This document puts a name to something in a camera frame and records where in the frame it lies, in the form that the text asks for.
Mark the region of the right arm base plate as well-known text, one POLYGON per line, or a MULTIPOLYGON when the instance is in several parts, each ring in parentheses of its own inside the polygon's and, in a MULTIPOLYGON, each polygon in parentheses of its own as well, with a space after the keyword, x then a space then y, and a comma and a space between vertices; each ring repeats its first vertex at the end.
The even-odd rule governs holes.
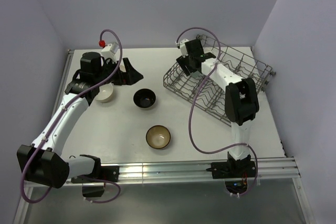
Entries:
POLYGON ((212 162, 206 171, 211 172, 213 179, 253 178, 257 173, 254 161, 242 165, 231 161, 212 162))

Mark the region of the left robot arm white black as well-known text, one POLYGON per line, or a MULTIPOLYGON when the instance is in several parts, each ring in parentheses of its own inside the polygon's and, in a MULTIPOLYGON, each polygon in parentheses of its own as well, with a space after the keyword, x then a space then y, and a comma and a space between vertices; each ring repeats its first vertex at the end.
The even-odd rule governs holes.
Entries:
POLYGON ((30 144, 17 151, 22 182, 29 181, 52 188, 60 188, 66 180, 84 176, 91 182, 102 176, 101 160, 82 154, 78 158, 61 158, 64 145, 79 118, 100 92, 99 84, 133 85, 143 75, 123 58, 125 70, 119 62, 104 58, 98 52, 86 52, 80 59, 80 68, 65 88, 61 104, 43 132, 30 144))

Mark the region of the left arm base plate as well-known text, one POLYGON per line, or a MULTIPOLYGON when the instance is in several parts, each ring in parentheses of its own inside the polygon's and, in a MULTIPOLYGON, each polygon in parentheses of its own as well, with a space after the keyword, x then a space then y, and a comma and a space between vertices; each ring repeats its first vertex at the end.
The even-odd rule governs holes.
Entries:
POLYGON ((82 175, 76 178, 72 178, 71 182, 74 184, 78 183, 90 183, 99 182, 101 180, 109 182, 117 182, 119 177, 119 166, 101 166, 100 171, 97 175, 82 175))

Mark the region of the light green bowl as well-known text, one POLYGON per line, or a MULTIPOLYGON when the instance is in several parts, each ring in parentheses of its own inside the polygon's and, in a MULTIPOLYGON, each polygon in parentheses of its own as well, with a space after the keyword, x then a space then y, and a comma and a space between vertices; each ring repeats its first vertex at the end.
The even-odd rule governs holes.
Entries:
POLYGON ((195 79, 203 79, 204 77, 204 75, 200 73, 199 71, 191 73, 190 76, 195 79))

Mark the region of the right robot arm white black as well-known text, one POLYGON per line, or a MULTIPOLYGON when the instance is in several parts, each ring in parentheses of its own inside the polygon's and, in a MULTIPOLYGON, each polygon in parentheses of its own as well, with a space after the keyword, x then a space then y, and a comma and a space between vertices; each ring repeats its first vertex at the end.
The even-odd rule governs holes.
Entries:
POLYGON ((200 73, 203 81, 195 92, 188 118, 188 134, 193 147, 202 154, 216 154, 228 151, 228 173, 234 177, 240 176, 245 171, 245 163, 251 159, 252 151, 249 145, 250 128, 252 121, 259 112, 259 101, 255 82, 252 78, 242 78, 223 65, 219 56, 211 52, 204 52, 201 42, 197 39, 184 39, 176 42, 176 47, 181 51, 177 63, 184 73, 189 76, 200 73), (198 148, 192 136, 192 116, 197 97, 199 96, 207 80, 212 80, 218 85, 225 95, 225 115, 231 124, 231 136, 233 143, 216 151, 203 151, 198 148))

